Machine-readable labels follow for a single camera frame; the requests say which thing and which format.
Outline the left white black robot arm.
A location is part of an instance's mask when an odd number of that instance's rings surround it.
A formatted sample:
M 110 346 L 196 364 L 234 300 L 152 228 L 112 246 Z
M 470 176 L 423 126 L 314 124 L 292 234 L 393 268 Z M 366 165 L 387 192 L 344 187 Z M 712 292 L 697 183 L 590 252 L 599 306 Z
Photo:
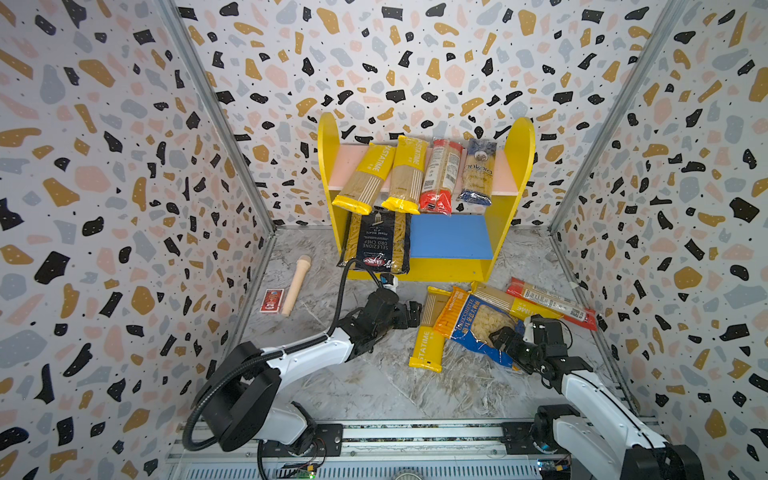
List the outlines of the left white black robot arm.
M 278 394 L 320 370 L 372 352 L 392 330 L 418 327 L 422 309 L 421 303 L 403 303 L 396 292 L 379 287 L 364 306 L 344 316 L 336 312 L 326 333 L 266 350 L 241 343 L 196 395 L 183 447 L 195 452 L 217 445 L 231 452 L 257 439 L 304 453 L 314 441 L 316 422 L 297 402 L 276 407 Z

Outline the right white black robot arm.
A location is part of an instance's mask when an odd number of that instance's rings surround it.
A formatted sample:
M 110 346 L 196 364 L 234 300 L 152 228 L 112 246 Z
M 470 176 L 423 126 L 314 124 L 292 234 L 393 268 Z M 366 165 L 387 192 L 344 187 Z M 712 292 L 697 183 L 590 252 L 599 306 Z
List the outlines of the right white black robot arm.
M 656 433 L 604 385 L 581 357 L 572 356 L 563 323 L 535 315 L 525 332 L 503 327 L 492 345 L 566 402 L 537 410 L 531 440 L 544 453 L 564 451 L 592 479 L 702 479 L 702 463 L 686 445 Z

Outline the dark penne pasta bag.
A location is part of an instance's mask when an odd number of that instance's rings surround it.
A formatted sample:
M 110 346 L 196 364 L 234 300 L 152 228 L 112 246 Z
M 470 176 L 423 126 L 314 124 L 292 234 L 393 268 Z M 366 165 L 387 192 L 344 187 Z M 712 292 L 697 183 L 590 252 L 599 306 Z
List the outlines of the dark penne pasta bag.
M 354 269 L 365 264 L 373 272 L 407 274 L 410 271 L 411 215 L 374 207 L 370 214 L 352 213 L 341 250 L 339 267 L 353 259 Z

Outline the red clear spaghetti pack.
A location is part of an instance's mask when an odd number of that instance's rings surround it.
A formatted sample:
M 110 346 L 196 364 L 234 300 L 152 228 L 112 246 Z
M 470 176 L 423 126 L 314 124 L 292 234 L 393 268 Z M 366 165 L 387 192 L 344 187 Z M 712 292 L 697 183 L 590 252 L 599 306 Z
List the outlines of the red clear spaghetti pack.
M 433 142 L 430 161 L 419 197 L 419 211 L 450 216 L 452 197 L 463 147 L 458 142 L 438 139 Z

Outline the yellow Pastatime spaghetti pack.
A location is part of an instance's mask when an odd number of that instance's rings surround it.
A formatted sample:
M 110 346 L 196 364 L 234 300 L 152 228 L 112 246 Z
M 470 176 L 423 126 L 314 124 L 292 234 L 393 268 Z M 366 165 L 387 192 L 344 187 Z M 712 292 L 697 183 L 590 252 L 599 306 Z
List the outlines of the yellow Pastatime spaghetti pack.
M 393 166 L 395 151 L 393 146 L 371 143 L 332 205 L 361 216 L 369 215 Z

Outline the blue yellow spaghetti pack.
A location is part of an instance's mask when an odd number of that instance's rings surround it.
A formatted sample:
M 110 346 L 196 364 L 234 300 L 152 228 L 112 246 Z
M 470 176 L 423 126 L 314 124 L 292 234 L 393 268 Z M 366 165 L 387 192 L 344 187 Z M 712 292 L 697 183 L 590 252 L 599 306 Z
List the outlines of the blue yellow spaghetti pack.
M 488 207 L 492 204 L 493 175 L 497 143 L 489 140 L 469 141 L 462 172 L 462 188 L 458 200 Z

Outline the blue orange orecchiette bag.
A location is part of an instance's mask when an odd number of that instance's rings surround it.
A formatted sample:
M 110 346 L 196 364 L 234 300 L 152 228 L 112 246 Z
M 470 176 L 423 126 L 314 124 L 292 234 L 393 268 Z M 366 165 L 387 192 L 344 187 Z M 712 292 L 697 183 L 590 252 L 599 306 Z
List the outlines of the blue orange orecchiette bag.
M 512 358 L 494 347 L 490 339 L 492 333 L 504 327 L 516 333 L 524 332 L 522 320 L 466 290 L 453 287 L 433 330 L 470 352 L 483 354 L 501 366 L 512 367 Z

